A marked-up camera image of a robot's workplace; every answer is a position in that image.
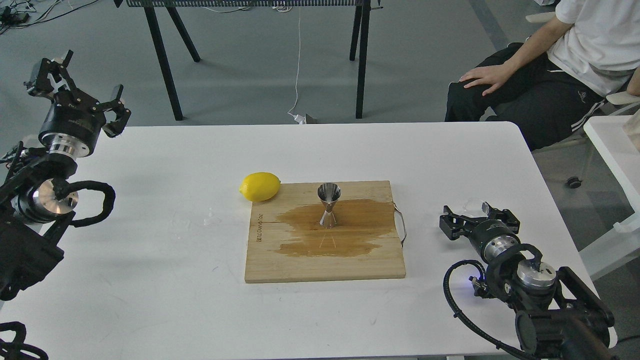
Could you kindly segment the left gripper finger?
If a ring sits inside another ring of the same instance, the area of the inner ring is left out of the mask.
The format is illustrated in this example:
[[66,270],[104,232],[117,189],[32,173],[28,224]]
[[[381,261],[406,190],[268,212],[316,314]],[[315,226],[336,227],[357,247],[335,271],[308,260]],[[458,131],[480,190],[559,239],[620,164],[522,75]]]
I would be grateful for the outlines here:
[[114,112],[115,119],[102,126],[103,131],[110,138],[122,134],[131,116],[131,110],[125,107],[125,103],[122,100],[123,91],[123,84],[116,85],[113,89],[114,99],[106,102],[98,102],[94,106],[94,112],[96,114]]
[[78,107],[81,96],[78,87],[68,73],[74,51],[69,49],[63,58],[42,58],[32,69],[29,80],[23,82],[32,97],[50,100],[52,106]]

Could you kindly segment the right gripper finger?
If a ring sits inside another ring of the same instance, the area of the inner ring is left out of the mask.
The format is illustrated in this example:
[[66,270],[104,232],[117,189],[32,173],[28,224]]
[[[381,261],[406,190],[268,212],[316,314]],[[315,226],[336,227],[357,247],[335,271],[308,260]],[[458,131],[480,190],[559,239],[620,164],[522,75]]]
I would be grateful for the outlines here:
[[439,228],[450,240],[469,237],[480,224],[481,217],[455,214],[448,205],[443,206],[443,214],[439,216]]
[[505,224],[513,233],[518,233],[521,227],[519,219],[509,209],[498,209],[492,207],[487,202],[483,202],[482,211],[489,220],[497,220]]

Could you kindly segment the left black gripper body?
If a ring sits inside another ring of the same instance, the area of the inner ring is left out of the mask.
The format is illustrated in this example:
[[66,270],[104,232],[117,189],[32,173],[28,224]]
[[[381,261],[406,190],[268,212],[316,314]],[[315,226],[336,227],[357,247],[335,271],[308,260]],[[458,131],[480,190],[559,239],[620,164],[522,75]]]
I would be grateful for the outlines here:
[[51,105],[39,130],[38,139],[50,150],[53,150],[55,144],[67,141],[74,148],[72,157],[88,157],[93,154],[99,133],[105,124],[106,119],[101,112],[93,114],[85,109]]

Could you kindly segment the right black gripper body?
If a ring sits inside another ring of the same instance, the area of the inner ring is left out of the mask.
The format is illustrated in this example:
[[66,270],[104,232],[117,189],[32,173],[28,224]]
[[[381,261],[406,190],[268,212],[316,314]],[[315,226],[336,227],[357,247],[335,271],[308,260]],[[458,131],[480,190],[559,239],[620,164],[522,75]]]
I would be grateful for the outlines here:
[[490,264],[504,251],[521,244],[521,240],[505,223],[487,219],[473,228],[470,243],[483,262]]

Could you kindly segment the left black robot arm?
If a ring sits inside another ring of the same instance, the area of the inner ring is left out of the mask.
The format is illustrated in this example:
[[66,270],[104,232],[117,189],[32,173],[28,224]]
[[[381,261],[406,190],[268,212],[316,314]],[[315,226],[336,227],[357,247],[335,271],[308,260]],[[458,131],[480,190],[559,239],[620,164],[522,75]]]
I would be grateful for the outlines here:
[[78,88],[68,73],[73,57],[43,58],[25,82],[30,96],[50,100],[39,130],[39,147],[19,141],[1,158],[7,176],[1,185],[1,300],[41,282],[62,260],[58,242],[68,227],[87,227],[107,219],[116,194],[107,183],[69,182],[77,159],[89,157],[101,132],[114,138],[127,125],[131,110],[122,102],[124,87],[114,99],[100,102]]

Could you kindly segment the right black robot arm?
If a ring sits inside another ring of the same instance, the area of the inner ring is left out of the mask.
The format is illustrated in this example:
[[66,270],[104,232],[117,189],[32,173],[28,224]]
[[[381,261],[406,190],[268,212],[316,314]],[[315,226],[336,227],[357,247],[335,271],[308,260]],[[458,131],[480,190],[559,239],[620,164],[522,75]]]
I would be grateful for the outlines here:
[[[460,260],[443,278],[443,293],[469,330],[521,360],[614,360],[610,328],[615,318],[608,306],[567,267],[543,261],[532,244],[518,237],[519,219],[509,209],[483,202],[480,216],[455,214],[444,206],[439,227],[450,240],[469,239],[480,260]],[[477,326],[455,302],[450,276],[464,265],[478,270],[471,276],[474,296],[498,299],[515,312],[519,348],[499,341]]]

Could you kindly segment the person's right hand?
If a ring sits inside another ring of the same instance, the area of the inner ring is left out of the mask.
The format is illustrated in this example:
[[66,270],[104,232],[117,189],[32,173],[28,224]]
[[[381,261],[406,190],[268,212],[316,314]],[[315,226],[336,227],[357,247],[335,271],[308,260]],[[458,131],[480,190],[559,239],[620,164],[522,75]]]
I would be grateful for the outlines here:
[[481,95],[486,96],[500,89],[518,70],[517,67],[509,64],[496,64],[491,66],[480,66],[473,68],[459,78],[459,82],[465,83],[465,89],[488,85],[489,88],[482,91]]

